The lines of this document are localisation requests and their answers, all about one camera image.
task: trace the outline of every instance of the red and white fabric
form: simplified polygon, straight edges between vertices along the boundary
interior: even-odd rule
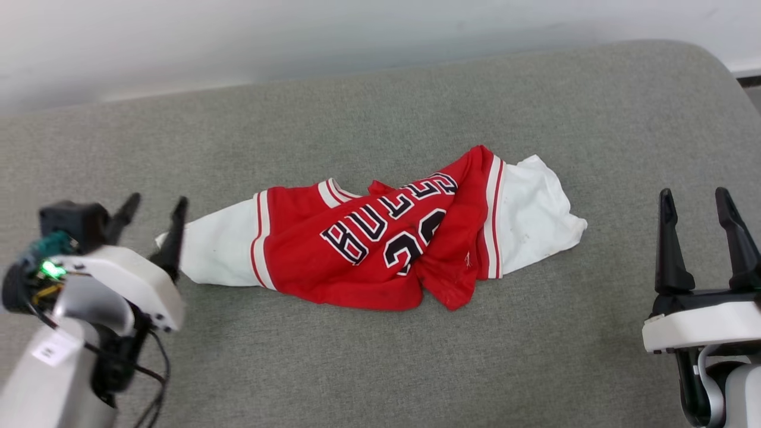
[[[414,308],[423,287],[454,310],[477,279],[573,247],[586,227],[538,156],[510,165],[477,146],[399,189],[374,181],[367,196],[332,178],[259,192],[189,223],[180,267],[197,283],[355,308]]]

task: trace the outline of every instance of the white wall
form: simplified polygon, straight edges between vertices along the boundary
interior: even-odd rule
[[[761,74],[759,0],[0,0],[0,113],[638,38]]]

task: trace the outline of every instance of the green led light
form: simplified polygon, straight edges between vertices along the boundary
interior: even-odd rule
[[[53,279],[58,279],[61,276],[66,275],[66,269],[62,267],[57,267],[50,260],[46,260],[43,262],[43,265],[40,267],[40,272],[46,274],[47,276],[50,276]]]

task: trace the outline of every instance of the white sleeve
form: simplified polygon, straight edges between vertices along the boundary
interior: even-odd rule
[[[560,180],[539,156],[504,166],[498,210],[501,274],[578,244],[587,221],[570,213]]]
[[[180,269],[195,283],[259,286],[251,243],[259,234],[257,198],[236,203],[185,226]],[[161,246],[166,234],[156,238]]]

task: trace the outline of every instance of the gray cushion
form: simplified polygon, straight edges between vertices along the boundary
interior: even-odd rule
[[[713,190],[761,239],[761,117],[700,48],[637,42],[348,78],[287,81],[0,119],[2,260],[59,199],[144,196],[123,244],[147,254],[180,195],[192,219],[275,186],[360,193],[484,144],[534,153],[589,221],[571,251],[480,283],[447,311],[314,305],[265,289],[180,289],[185,328],[159,426],[686,426],[671,356],[642,348],[658,191],[671,187],[699,287],[730,264]],[[39,325],[4,315],[0,378]],[[151,345],[142,359],[161,369]],[[131,426],[154,385],[121,397]]]

